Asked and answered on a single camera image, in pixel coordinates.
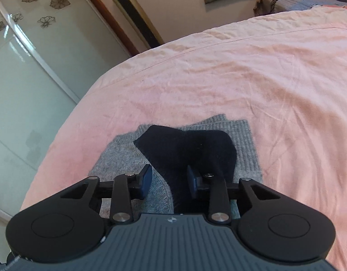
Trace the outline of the grey and navy knit sweater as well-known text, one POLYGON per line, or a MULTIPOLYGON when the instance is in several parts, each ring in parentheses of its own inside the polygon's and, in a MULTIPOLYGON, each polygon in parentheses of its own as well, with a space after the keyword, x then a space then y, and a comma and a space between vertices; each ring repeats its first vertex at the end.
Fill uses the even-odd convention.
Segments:
POLYGON ((192 198, 187 171, 211 173, 238 182, 262 182, 258 156, 247 120, 231 121, 219 114, 179 128, 140 125, 136 131, 116 136, 105 148, 90 175, 111 181, 125 173, 153 168, 147 197, 132 202, 140 213, 198 213, 206 202, 192 198))

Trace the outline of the pink bed sheet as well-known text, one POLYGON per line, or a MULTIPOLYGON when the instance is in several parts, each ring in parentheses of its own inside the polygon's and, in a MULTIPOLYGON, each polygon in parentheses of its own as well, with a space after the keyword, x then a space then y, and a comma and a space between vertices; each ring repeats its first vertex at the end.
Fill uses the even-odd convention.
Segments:
POLYGON ((110 69, 61 126, 22 203, 85 178, 143 124, 249 122, 265 185, 327 215, 347 270, 347 9, 315 7, 208 29, 110 69))

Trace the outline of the glass wardrobe sliding door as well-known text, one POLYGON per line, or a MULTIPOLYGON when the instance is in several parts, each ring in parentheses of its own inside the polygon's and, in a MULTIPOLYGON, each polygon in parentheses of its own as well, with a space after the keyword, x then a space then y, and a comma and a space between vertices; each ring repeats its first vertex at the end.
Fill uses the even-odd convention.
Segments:
POLYGON ((89 0, 0 0, 0 212, 19 211, 66 118, 129 56, 89 0))

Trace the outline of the gold tower fan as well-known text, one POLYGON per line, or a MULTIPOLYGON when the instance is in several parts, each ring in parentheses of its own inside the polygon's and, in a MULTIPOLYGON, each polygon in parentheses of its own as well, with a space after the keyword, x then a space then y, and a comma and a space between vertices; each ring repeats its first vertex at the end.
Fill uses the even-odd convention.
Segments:
POLYGON ((149 49, 164 45, 164 40, 137 0, 113 0, 141 41, 149 49))

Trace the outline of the brown wooden wardrobe frame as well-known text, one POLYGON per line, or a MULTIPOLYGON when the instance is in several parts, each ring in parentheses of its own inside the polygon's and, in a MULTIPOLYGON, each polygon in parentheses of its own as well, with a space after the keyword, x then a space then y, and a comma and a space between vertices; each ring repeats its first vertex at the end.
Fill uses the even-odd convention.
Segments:
POLYGON ((127 26, 129 30, 129 34, 132 34, 132 29, 125 21, 125 18, 118 11, 118 8, 114 5, 112 0, 89 0, 95 7, 95 9, 99 12, 105 22, 109 25, 111 30, 115 33, 118 39, 121 41, 123 46, 127 49, 128 53, 131 56, 136 56, 140 53, 140 51, 136 48, 134 43, 132 43, 131 39, 125 33, 125 30, 119 24, 119 22, 123 22, 123 26, 127 26))

